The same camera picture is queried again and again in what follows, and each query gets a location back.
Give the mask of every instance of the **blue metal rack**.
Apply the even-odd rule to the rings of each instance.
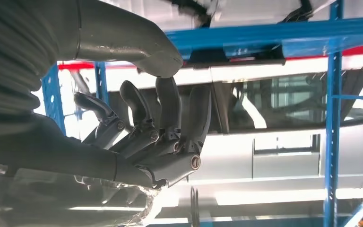
[[[63,115],[61,86],[59,85],[58,65],[55,64],[42,79],[45,113],[52,118],[66,135],[65,117]]]
[[[343,0],[330,6],[330,20],[276,25],[203,28],[168,32],[180,52],[186,56],[195,49],[224,47],[228,56],[262,51],[269,44],[282,44],[293,55],[328,54],[327,149],[324,202],[324,227],[337,226],[338,152],[341,99],[363,99],[363,96],[341,94],[342,51],[363,45],[363,18],[343,19]],[[97,97],[108,103],[104,62],[95,63]],[[43,79],[46,113],[65,133],[57,66]],[[354,226],[363,217],[363,205],[345,222]]]

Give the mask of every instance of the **metal pivot screw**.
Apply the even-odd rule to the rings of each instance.
[[[124,129],[124,123],[123,122],[119,122],[118,123],[118,130],[123,130]]]
[[[173,151],[177,151],[179,149],[179,142],[176,142],[174,145],[173,145]]]
[[[151,141],[155,141],[158,139],[158,132],[157,131],[152,131],[150,133],[150,137],[151,137]]]
[[[194,155],[191,158],[191,168],[193,170],[197,170],[200,165],[201,165],[201,158],[198,155]]]

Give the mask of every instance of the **red stripe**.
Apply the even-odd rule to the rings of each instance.
[[[352,55],[360,55],[363,54],[363,46],[355,47],[352,49],[348,49],[343,51],[343,56],[352,56]],[[324,58],[326,55],[312,55],[312,56],[299,56],[299,57],[287,57],[287,61],[291,60],[304,60],[304,59],[314,59],[314,58]],[[242,61],[245,59],[230,59],[230,61]],[[81,70],[81,69],[93,69],[94,64],[89,62],[80,62],[80,63],[69,63],[69,64],[60,64],[58,65],[59,70]],[[108,66],[109,69],[132,69],[135,68],[134,65],[113,65]]]

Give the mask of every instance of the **blue vertical post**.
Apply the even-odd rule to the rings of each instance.
[[[105,62],[94,62],[96,79],[96,97],[109,104],[108,89],[106,87]]]
[[[330,19],[343,18],[343,0],[337,0],[330,5]],[[339,40],[331,39],[329,49],[335,50]],[[339,128],[341,100],[333,96],[341,95],[342,90],[342,53],[332,52],[328,56],[328,88],[326,104],[326,162],[325,187],[327,196],[324,201],[324,227],[337,226],[337,178],[339,161]]]
[[[66,135],[58,73],[58,65],[55,64],[42,79],[43,98],[46,115],[52,118]]]

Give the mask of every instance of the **robotic hand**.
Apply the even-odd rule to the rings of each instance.
[[[120,154],[147,174],[152,181],[150,186],[159,188],[172,186],[199,168],[199,155],[210,123],[211,94],[208,87],[193,88],[188,128],[181,129],[181,103],[174,79],[157,78],[156,92],[161,104],[160,119],[153,119],[137,88],[129,81],[123,82],[120,94],[132,110],[135,127],[114,146],[113,142],[124,130],[124,122],[114,110],[101,100],[82,93],[76,93],[74,99],[79,107],[94,111],[99,119],[98,127],[83,143]],[[160,129],[154,127],[154,120],[160,121]],[[181,130],[187,131],[185,138],[181,137]]]

